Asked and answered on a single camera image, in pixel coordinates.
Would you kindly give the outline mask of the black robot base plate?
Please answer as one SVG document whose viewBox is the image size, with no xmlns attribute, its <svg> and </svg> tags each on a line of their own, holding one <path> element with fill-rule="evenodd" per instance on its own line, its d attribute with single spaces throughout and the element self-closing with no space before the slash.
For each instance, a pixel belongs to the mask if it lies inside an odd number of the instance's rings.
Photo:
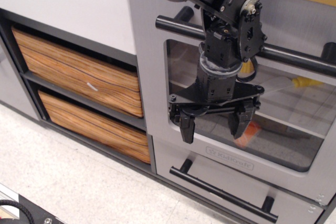
<svg viewBox="0 0 336 224">
<path fill-rule="evenodd" d="M 51 224 L 64 224 L 62 220 L 53 214 L 49 213 L 45 209 L 41 208 L 37 204 L 28 200 L 22 195 L 18 195 L 18 202 L 23 205 L 31 213 L 34 223 L 51 223 Z"/>
</svg>

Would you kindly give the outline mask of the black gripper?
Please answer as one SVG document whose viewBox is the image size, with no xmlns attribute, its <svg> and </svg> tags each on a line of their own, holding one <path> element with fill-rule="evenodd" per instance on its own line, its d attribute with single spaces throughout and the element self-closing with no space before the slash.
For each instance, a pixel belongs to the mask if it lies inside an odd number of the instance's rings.
<svg viewBox="0 0 336 224">
<path fill-rule="evenodd" d="M 243 62 L 226 57 L 219 62 L 200 56 L 194 82 L 169 98 L 169 119 L 180 126 L 185 143 L 194 141 L 195 119 L 206 114 L 228 114 L 234 139 L 240 138 L 259 109 L 262 86 L 240 81 Z"/>
</svg>

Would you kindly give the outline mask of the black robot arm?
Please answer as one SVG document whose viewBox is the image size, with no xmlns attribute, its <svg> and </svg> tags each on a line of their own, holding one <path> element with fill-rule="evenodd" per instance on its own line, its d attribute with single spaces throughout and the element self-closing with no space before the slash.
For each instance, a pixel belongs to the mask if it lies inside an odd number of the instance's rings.
<svg viewBox="0 0 336 224">
<path fill-rule="evenodd" d="M 257 68 L 256 55 L 264 49 L 260 0 L 169 1 L 191 1 L 198 6 L 205 33 L 194 83 L 170 96 L 170 120 L 180 127 L 183 141 L 191 144 L 195 118 L 226 113 L 231 135 L 241 137 L 259 109 L 264 92 L 263 87 L 251 83 L 252 76 L 238 76 L 245 62 Z"/>
</svg>

